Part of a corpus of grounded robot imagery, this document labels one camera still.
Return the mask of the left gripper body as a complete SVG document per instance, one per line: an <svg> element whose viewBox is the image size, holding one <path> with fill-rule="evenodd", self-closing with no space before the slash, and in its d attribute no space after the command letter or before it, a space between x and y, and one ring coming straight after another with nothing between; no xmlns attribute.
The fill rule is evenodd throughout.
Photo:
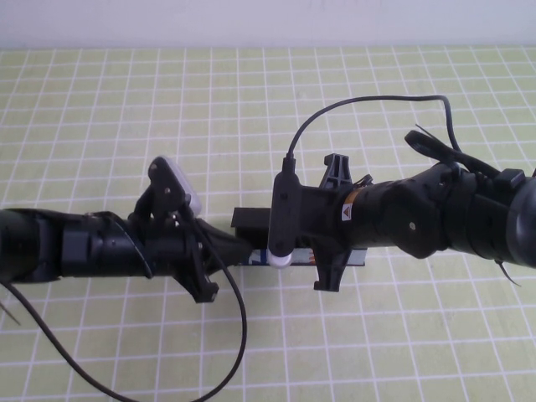
<svg viewBox="0 0 536 402"><path fill-rule="evenodd" d="M137 205L129 222L141 236L155 276L171 276L197 303L214 301L219 286L209 271L220 264L189 206L156 216L150 207Z"/></svg>

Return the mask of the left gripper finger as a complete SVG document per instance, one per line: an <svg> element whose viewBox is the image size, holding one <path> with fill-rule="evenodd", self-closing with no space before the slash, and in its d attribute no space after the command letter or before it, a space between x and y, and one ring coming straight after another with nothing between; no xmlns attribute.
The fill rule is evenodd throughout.
<svg viewBox="0 0 536 402"><path fill-rule="evenodd" d="M226 267L241 265L250 258L253 248L248 241L217 229L204 220L199 221L199 227Z"/></svg>

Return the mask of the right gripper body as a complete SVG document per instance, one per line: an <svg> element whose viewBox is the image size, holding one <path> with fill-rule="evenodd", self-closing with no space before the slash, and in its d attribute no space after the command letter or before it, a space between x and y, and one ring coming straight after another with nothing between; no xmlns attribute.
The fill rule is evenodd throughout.
<svg viewBox="0 0 536 402"><path fill-rule="evenodd" d="M316 291L338 292L347 267L364 265L367 250L344 239L343 199L354 189L349 158L332 153L324 157L326 171L320 185L301 191L299 241L311 250L317 268Z"/></svg>

